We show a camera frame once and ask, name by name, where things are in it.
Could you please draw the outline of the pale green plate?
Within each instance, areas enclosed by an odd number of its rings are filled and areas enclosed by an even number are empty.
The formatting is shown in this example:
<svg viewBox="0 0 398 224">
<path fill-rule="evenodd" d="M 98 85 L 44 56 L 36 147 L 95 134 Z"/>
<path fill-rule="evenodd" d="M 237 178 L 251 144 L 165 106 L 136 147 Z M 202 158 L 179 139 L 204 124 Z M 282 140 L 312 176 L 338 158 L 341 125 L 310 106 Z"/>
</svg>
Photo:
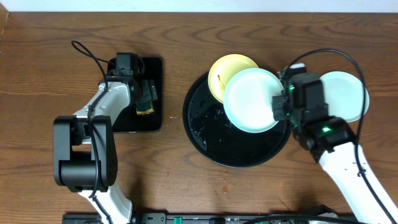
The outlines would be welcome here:
<svg viewBox="0 0 398 224">
<path fill-rule="evenodd" d="M 360 119 L 363 103 L 363 114 L 369 108 L 369 93 L 365 90 L 363 98 L 363 84 L 354 75 L 333 71 L 320 77 L 323 83 L 325 102 L 328 105 L 328 114 L 343 118 L 347 123 Z"/>
</svg>

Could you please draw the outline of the light blue plate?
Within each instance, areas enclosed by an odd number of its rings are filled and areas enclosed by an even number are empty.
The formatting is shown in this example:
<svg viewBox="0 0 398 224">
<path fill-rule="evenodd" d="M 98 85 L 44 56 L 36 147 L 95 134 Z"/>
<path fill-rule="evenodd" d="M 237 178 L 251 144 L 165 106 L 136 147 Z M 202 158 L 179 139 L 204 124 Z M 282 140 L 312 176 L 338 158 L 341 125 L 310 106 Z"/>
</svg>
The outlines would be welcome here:
<svg viewBox="0 0 398 224">
<path fill-rule="evenodd" d="M 262 133 L 278 122 L 272 111 L 272 98 L 284 87 L 271 72 L 248 68 L 235 74 L 224 91 L 223 107 L 229 121 L 247 133 Z"/>
</svg>

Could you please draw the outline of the yellow plate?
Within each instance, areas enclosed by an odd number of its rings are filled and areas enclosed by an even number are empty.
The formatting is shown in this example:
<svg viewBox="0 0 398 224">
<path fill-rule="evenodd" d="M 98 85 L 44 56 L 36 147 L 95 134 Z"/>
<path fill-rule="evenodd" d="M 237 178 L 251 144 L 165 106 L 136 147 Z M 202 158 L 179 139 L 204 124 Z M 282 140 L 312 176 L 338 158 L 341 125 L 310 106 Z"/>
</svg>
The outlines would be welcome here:
<svg viewBox="0 0 398 224">
<path fill-rule="evenodd" d="M 224 91 L 230 79 L 240 71 L 258 68 L 257 63 L 241 54 L 229 54 L 219 58 L 208 73 L 208 86 L 217 101 L 223 103 Z"/>
</svg>

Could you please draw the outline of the green yellow sponge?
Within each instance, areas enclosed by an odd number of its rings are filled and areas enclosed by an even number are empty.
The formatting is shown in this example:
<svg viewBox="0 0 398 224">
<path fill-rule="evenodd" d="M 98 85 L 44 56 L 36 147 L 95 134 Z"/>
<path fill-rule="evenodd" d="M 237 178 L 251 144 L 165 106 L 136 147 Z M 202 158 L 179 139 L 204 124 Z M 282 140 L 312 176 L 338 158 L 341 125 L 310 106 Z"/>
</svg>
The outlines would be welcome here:
<svg viewBox="0 0 398 224">
<path fill-rule="evenodd" d="M 136 106 L 136 113 L 139 116 L 144 116 L 147 114 L 151 114 L 153 112 L 154 112 L 154 106 L 153 102 L 151 101 L 138 103 Z"/>
</svg>

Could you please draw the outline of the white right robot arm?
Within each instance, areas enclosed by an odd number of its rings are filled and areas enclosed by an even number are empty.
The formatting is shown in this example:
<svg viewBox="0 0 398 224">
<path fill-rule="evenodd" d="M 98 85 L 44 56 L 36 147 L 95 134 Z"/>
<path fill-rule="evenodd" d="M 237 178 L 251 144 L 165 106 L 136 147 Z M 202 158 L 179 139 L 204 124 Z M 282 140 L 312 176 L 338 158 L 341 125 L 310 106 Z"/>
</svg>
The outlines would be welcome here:
<svg viewBox="0 0 398 224">
<path fill-rule="evenodd" d="M 285 90 L 272 99 L 276 120 L 287 119 L 294 138 L 337 185 L 358 221 L 397 223 L 394 204 L 367 161 L 359 131 L 369 93 L 363 78 L 346 72 L 284 75 Z"/>
</svg>

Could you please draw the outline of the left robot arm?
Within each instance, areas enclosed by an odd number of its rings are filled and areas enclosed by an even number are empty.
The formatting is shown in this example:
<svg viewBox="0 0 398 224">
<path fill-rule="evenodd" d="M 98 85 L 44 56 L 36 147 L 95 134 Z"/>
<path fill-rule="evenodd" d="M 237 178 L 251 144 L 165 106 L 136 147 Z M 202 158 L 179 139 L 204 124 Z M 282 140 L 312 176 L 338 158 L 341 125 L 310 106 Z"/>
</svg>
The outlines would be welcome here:
<svg viewBox="0 0 398 224">
<path fill-rule="evenodd" d="M 134 203 L 116 182 L 114 134 L 159 130 L 162 87 L 162 75 L 110 75 L 82 109 L 53 122 L 54 179 L 98 212 L 95 219 L 82 218 L 83 223 L 140 223 Z"/>
</svg>

